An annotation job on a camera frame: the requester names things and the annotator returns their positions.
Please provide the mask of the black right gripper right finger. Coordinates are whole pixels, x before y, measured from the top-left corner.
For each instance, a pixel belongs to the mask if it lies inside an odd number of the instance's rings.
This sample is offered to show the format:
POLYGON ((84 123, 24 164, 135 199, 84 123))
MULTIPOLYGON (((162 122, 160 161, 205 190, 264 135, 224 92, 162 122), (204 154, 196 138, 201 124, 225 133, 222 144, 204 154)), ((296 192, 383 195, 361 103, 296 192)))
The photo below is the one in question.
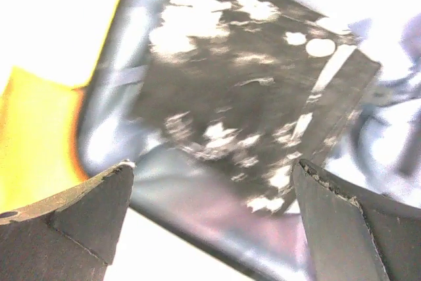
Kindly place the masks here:
POLYGON ((293 169, 317 280, 420 279, 420 209, 306 159, 293 169))

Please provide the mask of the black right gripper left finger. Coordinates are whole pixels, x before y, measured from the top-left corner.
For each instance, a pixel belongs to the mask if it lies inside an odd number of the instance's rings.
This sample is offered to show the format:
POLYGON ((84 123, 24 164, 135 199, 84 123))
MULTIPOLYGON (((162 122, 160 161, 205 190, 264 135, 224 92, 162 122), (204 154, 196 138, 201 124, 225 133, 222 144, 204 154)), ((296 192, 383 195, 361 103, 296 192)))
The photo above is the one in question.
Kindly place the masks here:
POLYGON ((63 192, 1 213, 1 279, 102 280, 134 182, 122 161, 63 192))

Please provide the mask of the black white patterned garment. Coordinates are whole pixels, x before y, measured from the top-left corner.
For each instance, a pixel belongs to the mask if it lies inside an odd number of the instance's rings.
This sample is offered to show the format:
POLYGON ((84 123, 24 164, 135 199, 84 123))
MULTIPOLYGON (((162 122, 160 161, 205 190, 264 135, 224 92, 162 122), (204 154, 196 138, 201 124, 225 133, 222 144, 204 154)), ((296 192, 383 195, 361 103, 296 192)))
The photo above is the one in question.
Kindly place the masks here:
POLYGON ((150 41, 134 113, 253 211, 297 212, 293 164, 325 159, 379 69, 293 0, 168 0, 150 41))

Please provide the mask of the yellow garment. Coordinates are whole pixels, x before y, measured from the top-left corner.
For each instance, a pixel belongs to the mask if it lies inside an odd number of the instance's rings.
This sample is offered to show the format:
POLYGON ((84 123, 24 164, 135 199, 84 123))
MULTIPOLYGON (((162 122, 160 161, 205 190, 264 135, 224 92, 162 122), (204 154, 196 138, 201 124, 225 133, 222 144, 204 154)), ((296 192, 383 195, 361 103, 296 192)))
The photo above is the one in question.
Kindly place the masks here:
POLYGON ((119 0, 1 0, 1 210, 84 181, 76 121, 119 0))

